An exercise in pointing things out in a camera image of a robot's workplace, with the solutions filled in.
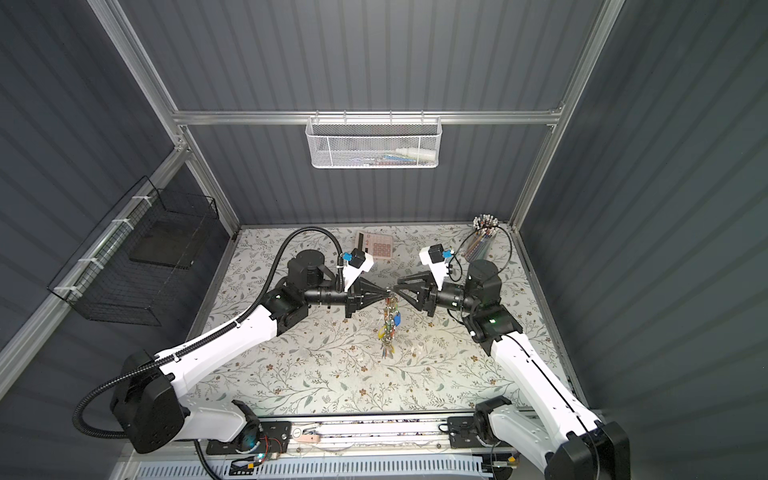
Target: white bottle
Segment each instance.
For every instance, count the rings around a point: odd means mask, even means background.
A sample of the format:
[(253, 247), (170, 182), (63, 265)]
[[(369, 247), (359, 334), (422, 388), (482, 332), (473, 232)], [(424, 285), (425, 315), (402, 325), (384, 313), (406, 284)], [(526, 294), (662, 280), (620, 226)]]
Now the white bottle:
[(435, 161), (437, 152), (426, 148), (396, 148), (395, 152), (400, 155), (415, 158), (416, 160)]

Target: table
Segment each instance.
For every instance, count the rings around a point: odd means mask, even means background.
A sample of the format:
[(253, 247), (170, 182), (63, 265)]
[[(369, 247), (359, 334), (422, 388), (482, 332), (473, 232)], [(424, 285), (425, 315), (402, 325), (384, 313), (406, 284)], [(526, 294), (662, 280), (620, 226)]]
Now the table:
[[(280, 244), (294, 229), (258, 228), (241, 231), (205, 331), (234, 318), (261, 290)], [(442, 243), (456, 249), (472, 231), (470, 225), (411, 225), (329, 227), (342, 248), (350, 251), (358, 231), (394, 237), (391, 260), (377, 260), (363, 276), (388, 287), (399, 276), (426, 267), (418, 252)], [(286, 274), (288, 259), (308, 248), (320, 250), (335, 270), (335, 250), (321, 233), (300, 235), (288, 246), (274, 278)], [(488, 260), (501, 266), (508, 258), (508, 241), (499, 234)], [(565, 382), (560, 360), (538, 305), (513, 251), (502, 272), (502, 302), (518, 319), (552, 371)], [(394, 358), (383, 359), (377, 332), (383, 325), (384, 302), (351, 319), (341, 306), (314, 306), (288, 332), (243, 353), (199, 382), (190, 394), (202, 399), (240, 399), (259, 416), (315, 413), (445, 411), (473, 408), (497, 395), (527, 405), (515, 383), (470, 340), (465, 327), (438, 308), (428, 318), (400, 299), (402, 314)]]

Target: wire basket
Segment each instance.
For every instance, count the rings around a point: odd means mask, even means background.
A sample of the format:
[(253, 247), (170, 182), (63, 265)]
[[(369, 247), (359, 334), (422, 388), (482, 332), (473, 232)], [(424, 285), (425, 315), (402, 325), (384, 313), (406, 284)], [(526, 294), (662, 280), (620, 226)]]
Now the wire basket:
[(442, 124), (325, 124), (310, 118), (306, 141), (315, 168), (434, 168)]
[(85, 319), (159, 326), (174, 318), (182, 280), (218, 221), (215, 200), (152, 190), (84, 264), (71, 285), (49, 291)]

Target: aluminum frame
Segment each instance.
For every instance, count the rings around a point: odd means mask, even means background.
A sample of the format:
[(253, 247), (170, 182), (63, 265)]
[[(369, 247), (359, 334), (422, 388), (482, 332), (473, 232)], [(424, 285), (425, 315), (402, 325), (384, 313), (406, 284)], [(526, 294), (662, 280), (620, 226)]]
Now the aluminum frame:
[(590, 76), (592, 76), (594, 66), (598, 62), (600, 53), (603, 51), (605, 42), (608, 40), (611, 30), (613, 30), (616, 19), (623, 6), (624, 0), (605, 0), (601, 6), (600, 14), (594, 23), (594, 27), (589, 34), (589, 39), (579, 57), (574, 74), (571, 77), (571, 81), (568, 83), (568, 88), (565, 90), (565, 96), (563, 97), (560, 112), (560, 121), (551, 129), (545, 138), (541, 150), (531, 168), (531, 172), (525, 181), (525, 186), (523, 186), (523, 190), (520, 193), (520, 197), (512, 212), (512, 216), (509, 219), (509, 222), (516, 230), (520, 229), (525, 220), (525, 216), (528, 215), (528, 211), (531, 209), (533, 199), (538, 192), (538, 188), (541, 186), (541, 182), (544, 180), (544, 175), (547, 173), (549, 164), (552, 162), (555, 153), (558, 151), (563, 135), (568, 128), (568, 125), (571, 123), (571, 119), (581, 100), (584, 89), (587, 87)]
[(131, 26), (120, 2), (118, 0), (88, 0), (88, 4), (128, 66), (128, 70), (131, 71), (139, 88), (144, 92), (144, 96), (147, 97), (147, 101), (162, 123), (168, 137), (175, 144), (188, 144), (190, 146), (196, 158), (188, 161), (187, 167), (194, 175), (203, 193), (216, 200), (221, 223), (230, 235), (234, 235), (240, 229), (240, 221), (232, 208), (232, 204), (216, 181), (214, 173), (205, 160), (203, 152), (197, 146), (197, 142), (194, 141), (192, 133), (174, 121), (172, 114), (177, 110), (176, 103), (165, 87), (160, 74), (157, 73), (157, 69), (141, 44), (136, 31)]
[(176, 111), (171, 115), (179, 125), (306, 125), (310, 118), (319, 123), (344, 124), (511, 124), (555, 125), (559, 111)]
[[(168, 182), (184, 165), (189, 156), (190, 152), (183, 145), (176, 146), (154, 171), (149, 181), (144, 182), (139, 187), (136, 194), (114, 216), (114, 219), (120, 220), (127, 217), (140, 202), (144, 201), (139, 197), (148, 195), (154, 189), (153, 184), (157, 188), (168, 185)], [(94, 253), (104, 246), (104, 243), (117, 228), (117, 222), (110, 222), (109, 227), (104, 229), (101, 235), (94, 240), (83, 257), (94, 256)], [(77, 262), (57, 287), (72, 285), (85, 268), (85, 263)], [(8, 341), (5, 348), (0, 352), (0, 399), (5, 396), (11, 385), (24, 372), (27, 365), (70, 311), (71, 307), (68, 303), (53, 293), (49, 293), (21, 329)]]

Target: black cable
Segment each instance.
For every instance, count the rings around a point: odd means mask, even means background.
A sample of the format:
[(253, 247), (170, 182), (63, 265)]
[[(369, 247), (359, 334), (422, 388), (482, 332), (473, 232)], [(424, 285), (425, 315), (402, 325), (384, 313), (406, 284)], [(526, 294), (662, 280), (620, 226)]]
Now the black cable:
[(80, 433), (83, 433), (90, 437), (95, 437), (97, 439), (126, 439), (127, 435), (125, 434), (125, 432), (118, 431), (118, 430), (97, 429), (95, 427), (90, 426), (85, 421), (85, 419), (83, 419), (83, 412), (85, 411), (85, 408), (88, 407), (88, 405), (91, 402), (93, 402), (93, 400), (96, 397), (106, 392), (107, 390), (111, 389), (112, 387), (116, 386), (118, 383), (131, 379), (144, 372), (148, 372), (149, 370), (156, 369), (158, 367), (166, 365), (167, 363), (173, 362), (175, 359), (179, 359), (182, 356), (187, 355), (189, 352), (193, 352), (194, 350), (199, 349), (203, 345), (206, 345), (207, 343), (214, 341), (215, 339), (222, 336), (224, 333), (227, 333), (230, 330), (237, 328), (237, 324), (242, 320), (247, 319), (248, 316), (251, 313), (253, 313), (253, 311), (259, 306), (261, 301), (264, 299), (266, 292), (269, 291), (270, 284), (272, 283), (272, 279), (274, 278), (275, 272), (277, 271), (277, 266), (280, 264), (280, 258), (283, 256), (283, 252), (285, 252), (286, 247), (288, 247), (288, 243), (290, 243), (290, 241), (293, 240), (297, 235), (304, 232), (310, 232), (310, 231), (320, 232), (324, 234), (326, 237), (330, 238), (331, 241), (333, 242), (333, 246), (336, 248), (336, 253), (338, 254), (338, 259), (336, 261), (336, 266), (338, 270), (336, 274), (336, 291), (337, 292), (344, 291), (343, 271), (341, 268), (338, 268), (339, 266), (343, 266), (344, 264), (344, 258), (343, 258), (344, 252), (341, 250), (341, 244), (336, 239), (336, 237), (334, 237), (333, 234), (330, 233), (328, 230), (321, 227), (301, 227), (298, 230), (294, 230), (283, 241), (283, 244), (280, 245), (280, 249), (277, 251), (277, 254), (275, 255), (275, 260), (272, 262), (270, 272), (266, 275), (266, 280), (264, 282), (264, 286), (261, 288), (261, 292), (259, 292), (259, 295), (253, 301), (253, 303), (251, 303), (250, 306), (244, 312), (242, 312), (240, 315), (238, 315), (235, 318), (236, 320), (235, 322), (230, 321), (230, 323), (224, 328), (222, 328), (221, 330), (217, 330), (215, 333), (211, 333), (209, 336), (205, 336), (204, 338), (199, 339), (195, 343), (192, 343), (191, 345), (184, 347), (183, 349), (177, 351), (175, 355), (167, 356), (163, 359), (157, 359), (154, 362), (147, 363), (146, 365), (142, 365), (136, 369), (131, 370), (130, 372), (127, 372), (123, 375), (113, 378), (112, 380), (108, 380), (107, 382), (102, 383), (95, 389), (91, 390), (85, 397), (83, 397), (83, 399), (77, 404), (77, 406), (75, 406), (74, 411), (72, 413), (72, 425), (74, 425), (74, 427)]
[(449, 315), (451, 318), (453, 318), (453, 319), (454, 319), (454, 321), (456, 321), (456, 323), (458, 323), (459, 325), (464, 325), (464, 322), (462, 322), (461, 320), (459, 320), (459, 319), (457, 319), (456, 317), (454, 317), (454, 316), (453, 316), (453, 313), (451, 313), (451, 310), (448, 310), (448, 315)]
[[(490, 227), (483, 227), (483, 228), (478, 228), (476, 230), (473, 230), (469, 235), (467, 235), (467, 237), (464, 240), (462, 240), (461, 244), (459, 244), (458, 246), (458, 249), (456, 249), (456, 254), (453, 257), (451, 257), (450, 260), (448, 260), (449, 272), (451, 268), (451, 263), (453, 263), (453, 260), (456, 257), (458, 257), (458, 253), (462, 251), (462, 247), (464, 246), (464, 243), (466, 243), (466, 241), (469, 240), (472, 237), (472, 235), (475, 235), (480, 230), (486, 230), (488, 228), (498, 228), (499, 230), (504, 232), (504, 235), (507, 236), (507, 240), (509, 240), (509, 256), (507, 257), (507, 263), (505, 263), (502, 266), (502, 268), (499, 269), (498, 273), (503, 272), (504, 269), (507, 268), (507, 265), (509, 265), (509, 263), (512, 261), (512, 251), (515, 249), (514, 244), (512, 243), (512, 235), (510, 235), (507, 230), (503, 229), (501, 225), (491, 225)], [(458, 268), (461, 270), (461, 273), (458, 275), (458, 278), (453, 278), (453, 275), (449, 273), (449, 279), (451, 279), (452, 282), (458, 282), (459, 280), (462, 279), (462, 275), (464, 275), (464, 267), (462, 267), (462, 263), (456, 260), (456, 264), (458, 265)]]
[(203, 456), (203, 448), (200, 446), (200, 440), (193, 440), (192, 443), (194, 443), (194, 452), (197, 453), (197, 459), (200, 460), (200, 464), (203, 466), (203, 470), (205, 470), (208, 476), (213, 480), (222, 480), (219, 475), (216, 475), (216, 472), (214, 472), (210, 465), (208, 465), (208, 462), (205, 461), (205, 456)]

